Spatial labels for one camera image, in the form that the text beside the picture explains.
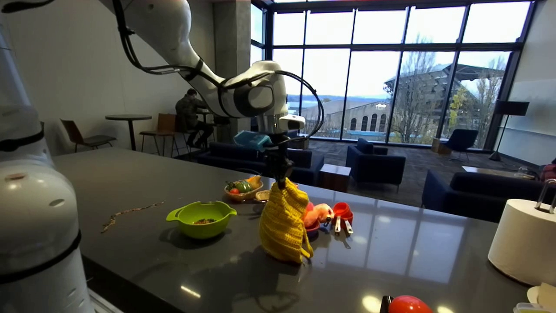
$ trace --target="floor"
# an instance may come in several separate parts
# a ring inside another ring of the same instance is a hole
[[[327,163],[346,163],[347,142],[327,142],[327,140],[311,140],[309,147],[325,154]],[[452,152],[438,154],[433,149],[426,147],[396,147],[389,145],[389,154],[405,154],[405,171],[400,187],[393,184],[365,184],[347,185],[347,192],[391,199],[408,205],[420,205],[420,192],[424,178],[429,168],[438,170],[446,180],[453,171],[460,171],[462,165],[488,166],[488,168],[504,168],[518,170],[519,166],[528,166],[528,171],[535,171],[528,163],[502,156],[500,161],[488,159],[488,152]]]

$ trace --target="chair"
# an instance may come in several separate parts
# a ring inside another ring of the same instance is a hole
[[[99,133],[99,135],[90,135],[90,137],[83,137],[80,128],[76,126],[76,123],[73,119],[61,119],[68,135],[69,135],[69,140],[75,144],[73,151],[76,151],[78,145],[87,145],[90,149],[95,149],[99,145],[104,145],[104,144],[109,144],[111,145],[111,140],[115,140],[116,137],[113,135],[104,135],[104,133]]]
[[[478,133],[478,130],[455,128],[450,138],[441,140],[440,145],[448,147],[452,151],[467,151],[474,144]]]
[[[155,138],[155,145],[156,145],[156,152],[163,154],[167,149],[167,137],[172,138],[172,145],[177,149],[177,142],[175,142],[175,114],[170,112],[158,112],[156,118],[156,130],[142,130],[141,133],[141,151],[144,149],[144,137],[153,137]]]

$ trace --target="side table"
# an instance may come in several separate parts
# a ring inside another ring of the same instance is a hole
[[[337,191],[347,191],[351,166],[325,163],[320,168],[320,185]]]

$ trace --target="lamp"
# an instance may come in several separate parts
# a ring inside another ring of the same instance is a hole
[[[525,100],[499,100],[497,102],[493,111],[497,114],[502,114],[506,119],[504,119],[502,133],[499,137],[495,151],[490,154],[490,159],[493,159],[493,161],[500,159],[499,149],[500,149],[500,142],[502,142],[502,137],[504,137],[504,130],[506,130],[509,114],[526,114],[526,109],[528,109],[528,102],[525,102]]]

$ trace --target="white cylinder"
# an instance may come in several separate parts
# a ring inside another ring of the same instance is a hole
[[[488,260],[523,283],[556,284],[556,215],[537,210],[537,201],[509,198]]]
[[[92,311],[76,236],[76,196],[64,175],[36,159],[0,161],[2,313]]]

